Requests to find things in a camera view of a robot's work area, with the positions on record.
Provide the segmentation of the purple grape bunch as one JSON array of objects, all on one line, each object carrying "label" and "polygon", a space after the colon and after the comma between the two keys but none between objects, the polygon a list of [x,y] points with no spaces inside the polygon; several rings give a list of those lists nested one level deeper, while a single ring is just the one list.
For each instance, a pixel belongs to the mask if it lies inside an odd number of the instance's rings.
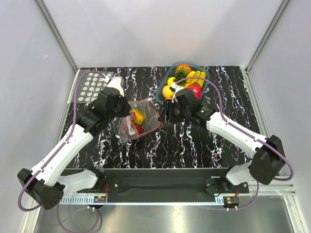
[{"label": "purple grape bunch", "polygon": [[131,113],[130,121],[133,122],[135,119],[136,119],[136,114],[135,113]]}]

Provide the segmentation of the pink peach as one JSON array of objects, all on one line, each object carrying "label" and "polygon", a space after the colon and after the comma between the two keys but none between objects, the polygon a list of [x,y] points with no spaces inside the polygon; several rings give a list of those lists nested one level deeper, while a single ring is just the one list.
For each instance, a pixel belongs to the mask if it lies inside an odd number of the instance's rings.
[{"label": "pink peach", "polygon": [[132,130],[131,121],[129,118],[124,118],[120,126],[121,132],[126,136],[132,136],[135,132]]}]

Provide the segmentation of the yellow green mango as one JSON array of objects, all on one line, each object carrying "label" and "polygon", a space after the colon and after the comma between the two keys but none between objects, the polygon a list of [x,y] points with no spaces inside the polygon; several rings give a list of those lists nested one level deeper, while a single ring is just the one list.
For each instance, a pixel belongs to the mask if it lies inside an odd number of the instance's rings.
[{"label": "yellow green mango", "polygon": [[136,114],[136,119],[133,121],[133,123],[141,125],[144,122],[144,115],[141,111],[139,111],[137,109],[133,109],[133,110],[131,110],[131,113]]}]

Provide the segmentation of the clear zip top bag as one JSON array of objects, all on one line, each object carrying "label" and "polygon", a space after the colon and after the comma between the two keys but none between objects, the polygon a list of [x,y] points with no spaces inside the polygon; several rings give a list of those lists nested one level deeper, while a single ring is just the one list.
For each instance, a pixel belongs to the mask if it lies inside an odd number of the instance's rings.
[{"label": "clear zip top bag", "polygon": [[151,99],[128,102],[130,116],[123,118],[119,126],[119,140],[122,144],[137,140],[159,128],[159,113],[150,105]]}]

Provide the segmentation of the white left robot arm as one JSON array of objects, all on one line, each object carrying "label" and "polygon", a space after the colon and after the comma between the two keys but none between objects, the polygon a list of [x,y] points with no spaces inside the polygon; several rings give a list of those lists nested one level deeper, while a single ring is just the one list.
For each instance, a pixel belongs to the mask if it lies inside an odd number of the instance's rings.
[{"label": "white left robot arm", "polygon": [[52,151],[32,169],[23,168],[17,174],[22,185],[18,196],[20,210],[28,209],[21,204],[27,193],[45,210],[55,207],[69,191],[92,189],[100,192],[105,180],[96,170],[80,172],[61,180],[61,174],[73,157],[96,135],[104,130],[111,120],[130,115],[131,107],[121,86],[104,87],[96,100],[81,111],[74,111],[72,125]]}]

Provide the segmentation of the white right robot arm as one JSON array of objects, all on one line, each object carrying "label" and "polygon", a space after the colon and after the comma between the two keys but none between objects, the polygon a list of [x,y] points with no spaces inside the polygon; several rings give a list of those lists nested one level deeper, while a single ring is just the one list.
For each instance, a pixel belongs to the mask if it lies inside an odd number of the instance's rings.
[{"label": "white right robot arm", "polygon": [[249,181],[269,185],[285,166],[280,138],[275,135],[266,137],[241,126],[214,106],[199,101],[187,88],[178,90],[174,98],[163,101],[159,120],[201,127],[230,141],[251,158],[248,163],[229,168],[221,177],[221,188],[225,192],[232,192],[239,184]]}]

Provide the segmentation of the pink dragon fruit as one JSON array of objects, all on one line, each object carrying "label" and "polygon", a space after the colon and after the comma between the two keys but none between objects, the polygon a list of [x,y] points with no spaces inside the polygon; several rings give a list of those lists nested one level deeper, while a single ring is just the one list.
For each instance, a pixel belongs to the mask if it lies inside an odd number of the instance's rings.
[{"label": "pink dragon fruit", "polygon": [[193,94],[195,95],[197,100],[200,99],[200,96],[202,94],[202,89],[198,83],[194,83],[194,84],[189,85],[188,89],[193,92]]}]

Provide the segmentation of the yellow banana bunch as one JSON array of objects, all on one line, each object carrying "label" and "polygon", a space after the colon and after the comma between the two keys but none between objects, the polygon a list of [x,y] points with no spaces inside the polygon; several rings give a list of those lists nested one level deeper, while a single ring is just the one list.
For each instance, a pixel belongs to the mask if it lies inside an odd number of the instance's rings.
[{"label": "yellow banana bunch", "polygon": [[182,87],[188,87],[191,84],[198,83],[201,87],[203,87],[205,81],[200,78],[205,79],[206,73],[204,71],[199,71],[199,70],[191,71],[188,74],[187,78],[189,79],[180,82],[179,85]]}]

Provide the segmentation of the clear sheet with white dots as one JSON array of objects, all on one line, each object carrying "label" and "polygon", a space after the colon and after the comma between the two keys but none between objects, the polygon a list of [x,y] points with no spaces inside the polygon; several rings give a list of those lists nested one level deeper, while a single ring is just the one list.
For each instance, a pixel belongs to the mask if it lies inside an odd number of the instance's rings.
[{"label": "clear sheet with white dots", "polygon": [[78,80],[80,77],[86,73],[86,70],[78,70],[75,75],[75,84],[71,87],[69,98],[67,103],[74,102],[74,92],[75,88],[77,87],[77,103],[88,104],[94,101],[97,97],[99,92],[103,89],[104,86],[107,85],[108,79],[114,75],[114,72],[111,71],[101,71],[104,77],[98,73],[89,72],[86,76],[84,76],[80,82]]}]

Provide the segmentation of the yellow lemon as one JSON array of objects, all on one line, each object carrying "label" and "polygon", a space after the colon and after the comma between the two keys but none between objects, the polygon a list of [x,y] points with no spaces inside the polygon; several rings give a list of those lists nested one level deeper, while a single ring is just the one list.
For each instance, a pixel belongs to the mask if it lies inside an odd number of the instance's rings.
[{"label": "yellow lemon", "polygon": [[174,80],[175,80],[175,77],[170,77],[170,78],[167,80],[167,85],[171,86],[171,85],[174,83]]}]

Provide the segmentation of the orange pineapple toy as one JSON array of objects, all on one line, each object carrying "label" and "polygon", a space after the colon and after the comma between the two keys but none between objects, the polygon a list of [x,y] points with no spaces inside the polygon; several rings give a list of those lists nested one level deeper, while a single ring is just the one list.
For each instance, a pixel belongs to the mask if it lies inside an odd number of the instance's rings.
[{"label": "orange pineapple toy", "polygon": [[188,74],[192,71],[191,67],[187,64],[180,64],[175,70],[175,79],[178,81],[180,79],[186,78]]}]

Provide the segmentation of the transparent blue plastic fruit tray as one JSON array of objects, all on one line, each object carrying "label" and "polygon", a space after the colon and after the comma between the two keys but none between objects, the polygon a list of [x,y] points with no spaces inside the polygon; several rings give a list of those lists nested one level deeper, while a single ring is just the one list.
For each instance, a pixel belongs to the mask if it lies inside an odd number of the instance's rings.
[{"label": "transparent blue plastic fruit tray", "polygon": [[[168,85],[168,80],[169,78],[173,77],[173,80],[176,79],[176,81],[185,78],[185,74],[189,75],[191,74],[199,74],[198,71],[200,71],[200,77],[205,78],[207,80],[210,79],[210,75],[208,73],[208,71],[200,66],[191,64],[191,63],[186,63],[186,62],[177,62],[175,64],[173,64],[167,71],[167,73],[165,74],[165,76],[162,78],[158,89],[156,91],[155,94],[155,98],[157,100],[157,102],[159,103],[159,105],[162,107],[163,106],[163,101],[164,101],[164,96],[162,94],[162,90],[163,88]],[[195,78],[190,78],[190,81],[182,81],[181,83],[179,83],[179,85],[186,87],[188,85],[194,84],[195,82],[199,83],[199,85],[201,86],[202,89],[202,93],[200,96],[200,100],[203,97],[203,93],[206,91],[207,89],[207,83],[202,80],[200,81],[198,79],[198,76],[196,76]]]}]

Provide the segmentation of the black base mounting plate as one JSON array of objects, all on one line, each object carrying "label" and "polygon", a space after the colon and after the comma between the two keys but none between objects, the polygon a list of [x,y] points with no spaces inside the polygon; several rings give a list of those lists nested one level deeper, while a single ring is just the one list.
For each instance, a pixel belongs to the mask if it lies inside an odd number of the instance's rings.
[{"label": "black base mounting plate", "polygon": [[106,169],[99,178],[103,184],[94,188],[84,188],[79,193],[139,193],[144,195],[198,195],[208,189],[218,194],[234,193],[235,188],[226,191],[215,188],[215,179],[222,178],[228,168],[156,168],[156,169]]}]

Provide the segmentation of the aluminium frame rail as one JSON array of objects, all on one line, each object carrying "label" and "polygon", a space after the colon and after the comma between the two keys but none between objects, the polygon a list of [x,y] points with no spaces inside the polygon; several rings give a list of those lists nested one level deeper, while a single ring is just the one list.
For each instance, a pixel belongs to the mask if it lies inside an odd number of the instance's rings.
[{"label": "aluminium frame rail", "polygon": [[[205,179],[206,187],[211,194],[221,196],[254,196],[257,189],[256,181],[244,182],[238,187],[231,187],[228,191],[221,187],[221,177],[211,176]],[[259,184],[259,196],[293,196],[295,195],[294,186],[289,182],[272,181],[269,185]]]}]

